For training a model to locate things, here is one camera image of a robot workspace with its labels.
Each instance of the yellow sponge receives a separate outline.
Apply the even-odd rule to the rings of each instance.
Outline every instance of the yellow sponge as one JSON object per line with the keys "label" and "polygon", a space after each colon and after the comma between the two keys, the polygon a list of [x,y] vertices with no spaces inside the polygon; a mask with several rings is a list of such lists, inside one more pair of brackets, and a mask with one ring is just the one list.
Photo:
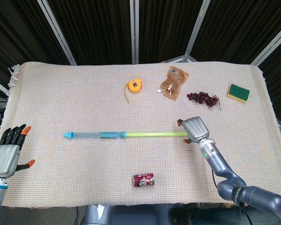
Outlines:
{"label": "yellow sponge", "polygon": [[249,93],[249,90],[232,84],[229,87],[227,97],[233,98],[240,102],[246,102],[249,98]]}

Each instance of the yellow tape measure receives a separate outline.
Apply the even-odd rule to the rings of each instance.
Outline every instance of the yellow tape measure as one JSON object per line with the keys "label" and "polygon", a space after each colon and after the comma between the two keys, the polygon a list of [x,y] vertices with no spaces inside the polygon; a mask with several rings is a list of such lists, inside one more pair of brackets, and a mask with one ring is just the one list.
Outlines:
{"label": "yellow tape measure", "polygon": [[125,87],[124,87],[124,96],[126,98],[127,103],[129,104],[129,99],[126,95],[126,87],[132,92],[132,93],[139,93],[142,88],[142,83],[140,78],[136,78],[134,80],[129,81]]}

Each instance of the beige tablecloth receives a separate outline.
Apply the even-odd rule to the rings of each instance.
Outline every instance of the beige tablecloth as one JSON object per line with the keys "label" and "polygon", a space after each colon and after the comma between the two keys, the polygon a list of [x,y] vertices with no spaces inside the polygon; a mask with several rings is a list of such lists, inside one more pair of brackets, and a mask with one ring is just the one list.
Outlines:
{"label": "beige tablecloth", "polygon": [[[156,90],[173,65],[189,73],[176,101]],[[252,65],[196,62],[148,65],[58,66],[28,62],[11,80],[2,132],[32,126],[19,163],[32,168],[8,179],[4,205],[79,206],[223,202],[197,144],[183,138],[68,140],[67,131],[183,131],[177,119],[200,116],[229,165],[247,185],[281,195],[281,134],[261,71]],[[140,93],[124,85],[143,80]],[[226,97],[230,84],[250,90],[246,103]],[[186,98],[218,95],[222,110]],[[155,186],[136,188],[132,176],[154,173]]]}

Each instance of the can label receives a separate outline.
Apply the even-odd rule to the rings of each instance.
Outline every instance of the can label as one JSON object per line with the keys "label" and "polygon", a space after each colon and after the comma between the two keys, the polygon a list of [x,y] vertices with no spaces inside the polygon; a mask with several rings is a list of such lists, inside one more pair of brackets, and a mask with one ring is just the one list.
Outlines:
{"label": "can label", "polygon": [[135,187],[144,187],[154,185],[154,175],[152,173],[137,174],[133,176]]}

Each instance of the red grapes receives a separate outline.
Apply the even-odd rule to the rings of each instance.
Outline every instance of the red grapes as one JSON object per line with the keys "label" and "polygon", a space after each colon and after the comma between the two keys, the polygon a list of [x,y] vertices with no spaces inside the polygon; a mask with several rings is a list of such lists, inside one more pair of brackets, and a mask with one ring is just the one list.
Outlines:
{"label": "red grapes", "polygon": [[194,100],[196,102],[198,102],[199,104],[206,104],[209,107],[212,107],[216,104],[219,104],[220,106],[220,100],[216,95],[213,95],[213,97],[210,97],[208,95],[208,93],[204,93],[202,91],[199,92],[199,94],[197,93],[190,93],[186,95],[188,97],[188,100]]}

